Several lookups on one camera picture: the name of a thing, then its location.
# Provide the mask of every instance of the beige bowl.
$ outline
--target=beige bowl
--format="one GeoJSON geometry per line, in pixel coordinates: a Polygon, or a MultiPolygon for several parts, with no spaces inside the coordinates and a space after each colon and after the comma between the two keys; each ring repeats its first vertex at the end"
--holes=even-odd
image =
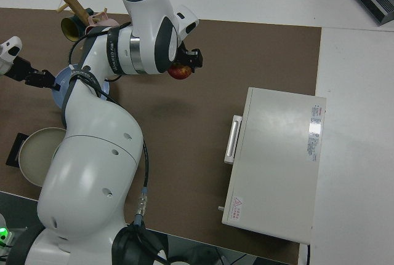
{"type": "Polygon", "coordinates": [[[65,129],[44,128],[23,142],[18,156],[19,167],[30,183],[42,187],[52,158],[65,134],[65,129]]]}

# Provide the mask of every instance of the cable connector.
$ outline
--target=cable connector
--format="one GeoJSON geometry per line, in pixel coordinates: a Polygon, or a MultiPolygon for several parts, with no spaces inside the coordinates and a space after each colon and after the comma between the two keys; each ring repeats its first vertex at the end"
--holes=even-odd
{"type": "Polygon", "coordinates": [[[134,225],[141,226],[142,218],[145,214],[145,210],[147,209],[148,203],[148,188],[142,188],[142,192],[140,197],[138,198],[137,204],[137,212],[135,213],[134,225]]]}

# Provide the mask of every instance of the blue plate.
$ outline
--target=blue plate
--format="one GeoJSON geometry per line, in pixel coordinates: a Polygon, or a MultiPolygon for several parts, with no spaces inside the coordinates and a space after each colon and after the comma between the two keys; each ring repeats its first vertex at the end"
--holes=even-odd
{"type": "MultiPolygon", "coordinates": [[[[65,69],[59,72],[56,76],[55,80],[56,83],[60,85],[60,91],[56,91],[52,89],[52,96],[54,98],[56,105],[59,108],[62,108],[63,100],[67,93],[68,81],[70,80],[70,76],[71,76],[71,68],[69,66],[67,66],[65,69]]],[[[110,84],[108,82],[104,82],[101,89],[108,94],[110,92],[110,84]]],[[[107,98],[104,95],[102,95],[101,99],[106,100],[107,98]]]]}

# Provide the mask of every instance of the pink cup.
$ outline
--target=pink cup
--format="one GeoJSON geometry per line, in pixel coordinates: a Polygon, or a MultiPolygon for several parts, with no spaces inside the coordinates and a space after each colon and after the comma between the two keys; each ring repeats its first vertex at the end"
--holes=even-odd
{"type": "Polygon", "coordinates": [[[95,26],[116,26],[119,23],[116,20],[108,18],[106,12],[100,12],[89,16],[87,21],[89,22],[89,26],[85,29],[85,34],[87,34],[93,27],[95,26]]]}

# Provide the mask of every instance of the green light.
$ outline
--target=green light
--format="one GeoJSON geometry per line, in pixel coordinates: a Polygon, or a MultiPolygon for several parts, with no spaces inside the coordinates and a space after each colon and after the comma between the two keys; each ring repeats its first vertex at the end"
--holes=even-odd
{"type": "Polygon", "coordinates": [[[8,236],[7,228],[4,228],[4,227],[0,228],[0,240],[6,239],[7,236],[8,236]]]}

